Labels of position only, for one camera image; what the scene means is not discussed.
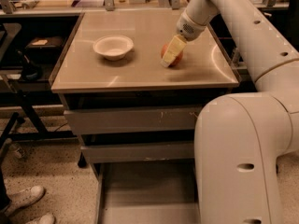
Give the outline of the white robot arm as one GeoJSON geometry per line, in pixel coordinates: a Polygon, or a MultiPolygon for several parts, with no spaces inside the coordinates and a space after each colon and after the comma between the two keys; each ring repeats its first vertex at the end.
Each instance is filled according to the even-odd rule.
{"type": "Polygon", "coordinates": [[[220,96],[197,118],[201,224],[283,224],[276,163],[299,146],[298,52],[250,0],[191,0],[177,32],[193,41],[216,15],[256,90],[220,96]]]}

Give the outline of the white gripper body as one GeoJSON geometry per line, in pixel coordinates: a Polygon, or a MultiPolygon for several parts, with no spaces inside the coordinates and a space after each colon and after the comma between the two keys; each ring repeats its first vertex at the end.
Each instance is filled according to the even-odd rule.
{"type": "Polygon", "coordinates": [[[184,11],[181,13],[177,22],[177,34],[182,35],[187,41],[195,40],[206,27],[192,21],[192,19],[184,11]]]}

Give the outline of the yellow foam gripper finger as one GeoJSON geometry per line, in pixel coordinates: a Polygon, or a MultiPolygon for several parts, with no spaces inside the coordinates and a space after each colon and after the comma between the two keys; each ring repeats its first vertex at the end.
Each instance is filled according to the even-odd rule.
{"type": "Polygon", "coordinates": [[[186,45],[187,41],[182,35],[175,35],[168,44],[167,50],[161,59],[161,65],[168,67],[185,49],[186,45]]]}

